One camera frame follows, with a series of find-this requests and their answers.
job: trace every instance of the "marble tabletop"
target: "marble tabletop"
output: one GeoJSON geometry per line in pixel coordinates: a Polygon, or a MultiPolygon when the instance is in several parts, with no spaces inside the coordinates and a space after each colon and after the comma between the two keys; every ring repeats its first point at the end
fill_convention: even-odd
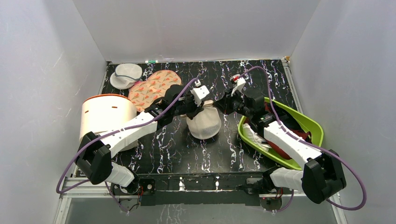
{"type": "MultiPolygon", "coordinates": [[[[175,71],[186,84],[198,77],[210,91],[210,98],[217,100],[231,87],[229,79],[253,66],[262,66],[266,74],[254,70],[246,76],[246,88],[252,88],[257,95],[268,96],[266,78],[270,80],[273,98],[296,109],[281,60],[215,61],[185,63],[140,63],[142,79],[160,70],[175,71]]],[[[116,64],[107,67],[102,94],[114,93],[128,97],[128,90],[111,86],[109,77],[116,64]]],[[[211,139],[198,140],[189,132],[185,119],[175,117],[173,122],[153,134],[139,139],[138,147],[120,152],[114,161],[128,166],[138,174],[184,174],[184,173],[226,173],[265,171],[275,162],[252,149],[239,137],[237,126],[241,116],[234,113],[220,113],[222,127],[211,139]]]]}

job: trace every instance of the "gray floor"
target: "gray floor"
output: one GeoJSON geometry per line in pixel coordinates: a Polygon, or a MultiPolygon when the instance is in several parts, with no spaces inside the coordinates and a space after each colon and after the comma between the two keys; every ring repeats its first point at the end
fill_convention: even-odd
{"type": "Polygon", "coordinates": [[[129,216],[111,198],[75,198],[67,224],[335,224],[331,205],[314,204],[306,197],[295,197],[288,209],[272,215],[260,207],[243,204],[171,204],[139,207],[129,216]]]}

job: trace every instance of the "orange rim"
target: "orange rim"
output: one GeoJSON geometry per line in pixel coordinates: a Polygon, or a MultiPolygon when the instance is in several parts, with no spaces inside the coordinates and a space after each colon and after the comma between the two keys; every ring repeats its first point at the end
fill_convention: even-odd
{"type": "Polygon", "coordinates": [[[90,99],[93,99],[93,98],[97,98],[97,97],[107,97],[107,96],[115,96],[115,97],[122,97],[122,98],[125,98],[125,99],[127,99],[127,100],[129,100],[130,102],[132,102],[129,98],[127,98],[127,97],[125,97],[125,96],[122,96],[122,95],[119,95],[119,94],[102,94],[102,95],[96,95],[96,96],[93,96],[93,97],[89,97],[88,99],[86,99],[85,101],[84,101],[84,103],[87,101],[87,100],[90,100],[90,99]]]}

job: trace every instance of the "green basket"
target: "green basket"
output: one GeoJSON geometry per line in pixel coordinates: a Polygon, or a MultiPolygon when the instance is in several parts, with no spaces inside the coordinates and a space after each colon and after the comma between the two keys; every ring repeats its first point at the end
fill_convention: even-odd
{"type": "MultiPolygon", "coordinates": [[[[269,102],[269,99],[267,97],[265,97],[265,102],[269,102]]],[[[296,121],[300,124],[301,128],[305,131],[308,132],[310,131],[312,134],[312,143],[314,145],[317,146],[321,146],[322,145],[322,140],[323,140],[323,129],[322,127],[316,123],[316,121],[308,118],[307,116],[303,115],[302,113],[284,105],[281,104],[277,101],[272,100],[273,103],[275,103],[277,106],[285,109],[288,113],[290,113],[290,115],[292,115],[294,117],[294,119],[296,119],[296,121]]],[[[294,161],[293,159],[291,160],[286,160],[284,158],[282,158],[277,152],[275,152],[275,150],[273,149],[269,149],[268,152],[263,151],[262,149],[260,149],[255,143],[253,143],[252,141],[250,141],[249,139],[247,139],[244,135],[243,135],[243,129],[242,129],[242,125],[245,123],[246,117],[242,117],[242,119],[240,120],[239,124],[238,124],[238,133],[240,135],[240,137],[242,138],[242,140],[247,143],[248,145],[250,145],[251,147],[253,147],[255,150],[257,150],[258,152],[264,154],[265,156],[267,156],[268,158],[272,159],[273,161],[287,167],[290,169],[296,169],[296,170],[301,170],[300,166],[297,164],[296,161],[294,161]]]]}

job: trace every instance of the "orange patterned cloth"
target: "orange patterned cloth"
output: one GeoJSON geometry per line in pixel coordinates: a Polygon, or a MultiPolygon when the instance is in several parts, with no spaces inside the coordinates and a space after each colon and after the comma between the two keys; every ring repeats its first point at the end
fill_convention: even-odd
{"type": "Polygon", "coordinates": [[[128,98],[136,106],[137,111],[142,112],[155,99],[165,96],[166,90],[171,85],[180,85],[181,83],[182,80],[174,71],[157,71],[148,77],[147,81],[132,86],[128,98]]]}

